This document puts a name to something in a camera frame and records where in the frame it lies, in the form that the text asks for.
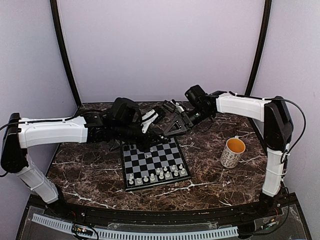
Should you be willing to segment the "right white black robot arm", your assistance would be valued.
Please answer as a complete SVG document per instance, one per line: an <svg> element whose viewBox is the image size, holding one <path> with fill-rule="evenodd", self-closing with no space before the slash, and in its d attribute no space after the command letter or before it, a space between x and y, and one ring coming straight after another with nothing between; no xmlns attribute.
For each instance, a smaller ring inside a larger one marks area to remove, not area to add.
<svg viewBox="0 0 320 240"><path fill-rule="evenodd" d="M267 151L267 165L262 193L274 197L281 189L281 181L286 175L285 165L295 144L291 143L294 124L287 107L289 100L281 96L261 98L245 96L231 91L206 93L198 84L185 94L193 106L191 111L172 103L170 111L178 110L178 115L164 130L166 137L184 135L197 124L216 114L233 114L263 123L263 142Z"/></svg>

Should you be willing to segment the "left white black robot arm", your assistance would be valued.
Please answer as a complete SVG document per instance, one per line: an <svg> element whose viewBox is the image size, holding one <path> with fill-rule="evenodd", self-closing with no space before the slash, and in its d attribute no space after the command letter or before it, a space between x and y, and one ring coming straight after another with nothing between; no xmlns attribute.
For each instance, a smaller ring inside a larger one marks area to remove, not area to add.
<svg viewBox="0 0 320 240"><path fill-rule="evenodd" d="M160 144L164 136L150 130L165 116L161 107L141 113L139 105L118 97L111 108L104 111L86 110L67 118L30 119L13 113L5 130L0 165L8 174L15 174L31 191L51 204L51 210L60 218L67 218L70 206L63 194L28 156L28 148L60 143L100 143L111 140L136 145L140 151Z"/></svg>

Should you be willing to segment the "black grey chessboard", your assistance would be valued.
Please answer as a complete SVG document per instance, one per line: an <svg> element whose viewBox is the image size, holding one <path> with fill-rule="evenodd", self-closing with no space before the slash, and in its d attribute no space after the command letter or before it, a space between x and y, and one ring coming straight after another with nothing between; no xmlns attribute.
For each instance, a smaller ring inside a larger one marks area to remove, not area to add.
<svg viewBox="0 0 320 240"><path fill-rule="evenodd" d="M165 139L164 143L152 147L153 152L140 151L135 144L121 144L121 164L124 182L124 190L126 192L143 190L164 184L173 184L191 179L191 173L185 157L180 148L179 142L176 137ZM185 168L185 174L181 174L179 165L182 164ZM159 173L156 172L157 168L164 173L164 179L159 179ZM178 171L178 176L174 176L174 171ZM170 178L165 178L165 173L170 172ZM155 181L150 181L150 175L154 174ZM147 176L148 182L144 182L143 178ZM136 184L135 179L141 178L141 184Z"/></svg>

